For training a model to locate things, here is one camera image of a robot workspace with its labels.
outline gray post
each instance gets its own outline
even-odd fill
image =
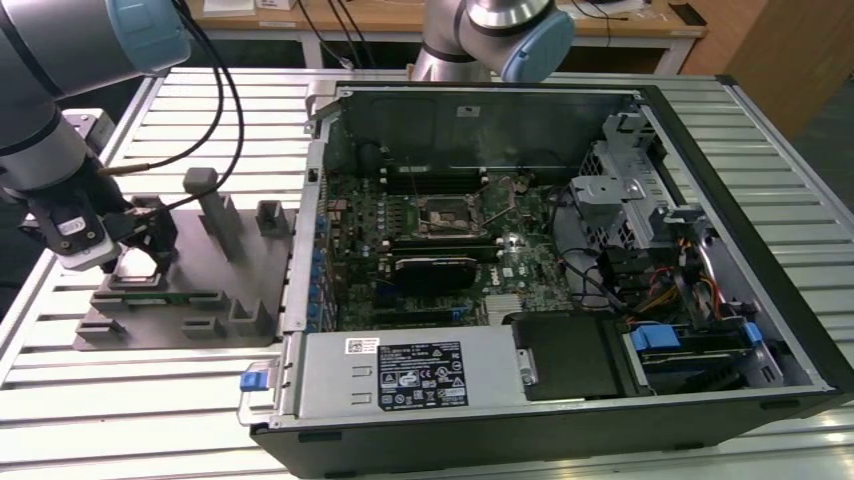
[[[184,191],[190,194],[202,193],[216,185],[219,176],[212,168],[191,168],[184,175]],[[243,256],[239,232],[242,229],[240,216],[234,203],[214,192],[199,199],[202,206],[202,223],[216,242],[228,261]]]

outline robotic arm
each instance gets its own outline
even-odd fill
[[[0,0],[0,187],[70,269],[118,257],[103,218],[134,206],[55,102],[188,57],[170,0]]]
[[[413,80],[542,82],[566,57],[575,27],[554,0],[430,0]]]
[[[188,58],[175,5],[0,0],[0,188],[32,214],[23,231],[68,269],[115,263],[119,242],[155,261],[172,253],[171,217],[124,200],[56,101]],[[505,81],[539,82],[566,56],[573,32],[554,0],[430,0],[414,78],[489,81],[493,70]]]

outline blue connector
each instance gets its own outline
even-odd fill
[[[757,327],[756,323],[745,323],[745,334],[748,335],[748,340],[750,340],[750,344],[754,347],[762,343],[762,332],[760,331],[760,327]]]
[[[263,392],[267,390],[267,372],[243,372],[240,374],[240,391]]]
[[[469,307],[457,307],[451,309],[453,320],[459,322],[463,318],[463,314],[469,311]]]
[[[309,286],[309,300],[313,302],[321,301],[321,287],[317,285]]]
[[[679,348],[682,345],[670,325],[641,325],[630,335],[638,352],[651,348]]]

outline blue latch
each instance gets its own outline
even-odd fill
[[[631,332],[631,343],[638,352],[650,348],[679,348],[679,337],[670,325],[642,325]]]
[[[263,392],[267,390],[267,372],[243,372],[240,374],[240,391]]]
[[[748,335],[748,340],[750,340],[754,347],[762,343],[762,332],[760,331],[760,327],[757,327],[756,323],[745,323],[745,334]]]

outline motherboard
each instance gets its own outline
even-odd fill
[[[571,309],[554,194],[527,172],[330,173],[334,329],[494,325]]]

